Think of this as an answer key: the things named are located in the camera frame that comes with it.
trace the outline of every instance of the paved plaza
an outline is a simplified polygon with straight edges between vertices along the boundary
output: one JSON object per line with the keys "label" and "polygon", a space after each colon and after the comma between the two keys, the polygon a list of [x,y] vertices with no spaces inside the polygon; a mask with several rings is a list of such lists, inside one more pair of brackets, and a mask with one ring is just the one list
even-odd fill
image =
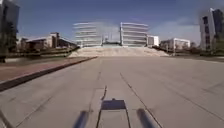
{"label": "paved plaza", "polygon": [[[142,109],[156,128],[223,128],[224,63],[168,57],[98,57],[0,93],[18,128],[141,128]],[[103,110],[103,100],[126,110]]]}

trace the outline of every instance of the curb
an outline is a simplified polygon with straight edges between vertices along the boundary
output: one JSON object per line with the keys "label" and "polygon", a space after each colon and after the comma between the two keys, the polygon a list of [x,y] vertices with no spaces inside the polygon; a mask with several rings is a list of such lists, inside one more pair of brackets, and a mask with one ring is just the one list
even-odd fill
{"label": "curb", "polygon": [[95,58],[97,58],[97,57],[87,58],[85,60],[81,60],[81,61],[78,61],[78,62],[64,64],[64,65],[61,65],[61,66],[58,66],[58,67],[42,70],[42,71],[39,71],[39,72],[34,72],[34,73],[31,73],[31,74],[28,74],[28,75],[24,75],[24,76],[21,76],[21,77],[13,78],[11,80],[0,82],[0,92],[5,91],[5,90],[10,89],[10,88],[13,88],[13,87],[16,87],[20,84],[28,82],[32,79],[37,78],[37,77],[41,77],[43,75],[61,70],[63,68],[66,68],[66,67],[69,67],[69,66],[72,66],[72,65],[75,65],[75,64],[79,64],[79,63],[82,63],[82,62],[85,62],[85,61],[89,61],[89,60],[92,60],[92,59],[95,59]]}

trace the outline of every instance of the steps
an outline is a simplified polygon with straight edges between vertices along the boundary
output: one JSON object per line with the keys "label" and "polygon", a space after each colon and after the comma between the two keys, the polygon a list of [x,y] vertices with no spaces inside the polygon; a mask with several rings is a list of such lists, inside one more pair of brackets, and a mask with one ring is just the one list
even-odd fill
{"label": "steps", "polygon": [[85,47],[73,52],[77,56],[168,56],[165,52],[147,47]]}

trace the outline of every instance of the blue sky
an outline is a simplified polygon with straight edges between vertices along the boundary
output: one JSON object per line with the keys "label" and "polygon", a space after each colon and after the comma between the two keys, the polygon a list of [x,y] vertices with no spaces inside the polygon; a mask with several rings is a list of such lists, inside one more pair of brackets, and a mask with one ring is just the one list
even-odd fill
{"label": "blue sky", "polygon": [[217,7],[222,0],[15,0],[20,6],[19,36],[40,37],[60,32],[74,39],[73,24],[120,22],[149,25],[162,39],[179,37],[199,42],[198,11]]}

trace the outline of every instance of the building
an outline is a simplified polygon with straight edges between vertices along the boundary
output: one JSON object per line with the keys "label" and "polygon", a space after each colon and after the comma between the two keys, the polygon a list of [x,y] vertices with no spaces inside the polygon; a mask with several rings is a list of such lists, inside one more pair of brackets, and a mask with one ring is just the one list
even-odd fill
{"label": "building", "polygon": [[10,0],[0,0],[0,51],[3,54],[16,49],[18,18],[19,6]]}
{"label": "building", "polygon": [[161,41],[159,47],[166,51],[183,51],[190,48],[191,41],[185,39],[173,38],[170,40]]}
{"label": "building", "polygon": [[214,51],[217,48],[216,39],[224,38],[224,9],[203,10],[199,16],[201,32],[201,50]]}
{"label": "building", "polygon": [[50,33],[47,37],[33,39],[22,38],[19,40],[19,51],[42,51],[56,48],[76,48],[77,45],[65,38],[60,37],[59,33]]}
{"label": "building", "polygon": [[75,40],[80,47],[101,46],[103,44],[101,23],[76,23]]}
{"label": "building", "polygon": [[159,37],[158,36],[148,35],[147,38],[148,38],[148,40],[147,40],[148,41],[148,43],[147,43],[148,47],[159,46]]}
{"label": "building", "polygon": [[148,25],[136,23],[120,24],[120,42],[122,46],[146,46]]}

